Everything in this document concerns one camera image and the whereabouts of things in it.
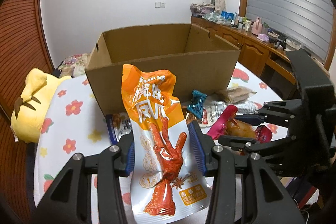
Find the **chicken feet snack package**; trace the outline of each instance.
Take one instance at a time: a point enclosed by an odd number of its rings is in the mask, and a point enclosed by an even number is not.
[[[123,66],[121,94],[134,135],[131,202],[138,224],[170,223],[209,206],[211,189],[198,171],[168,70]]]

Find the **chicken foot image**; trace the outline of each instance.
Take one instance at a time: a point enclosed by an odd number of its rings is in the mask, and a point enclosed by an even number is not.
[[[162,137],[158,127],[150,124],[150,131],[154,140],[154,152],[163,170],[162,180],[155,186],[151,201],[146,205],[144,212],[150,215],[174,215],[175,203],[170,182],[175,180],[183,164],[182,148],[187,134],[182,132],[176,142],[175,148],[170,143],[168,136],[168,119],[161,118]]]

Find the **open cardboard box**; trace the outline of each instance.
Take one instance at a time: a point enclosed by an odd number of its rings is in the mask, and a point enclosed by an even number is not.
[[[176,76],[173,95],[181,102],[194,89],[205,94],[227,88],[239,49],[195,24],[133,26],[101,34],[85,72],[104,115],[124,112],[121,98],[123,64]]]

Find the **stuffed animal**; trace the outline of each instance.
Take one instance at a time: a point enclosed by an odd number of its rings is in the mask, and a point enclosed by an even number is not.
[[[58,79],[37,68],[28,73],[25,88],[15,101],[10,120],[11,128],[18,139],[26,143],[39,141],[50,101],[59,84],[67,79],[71,79],[71,76]]]

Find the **pink bottle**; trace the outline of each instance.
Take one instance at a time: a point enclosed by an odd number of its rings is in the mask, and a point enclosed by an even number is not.
[[[261,34],[262,30],[263,30],[263,24],[261,22],[261,18],[257,17],[257,20],[253,23],[251,33],[255,35],[259,35]]]

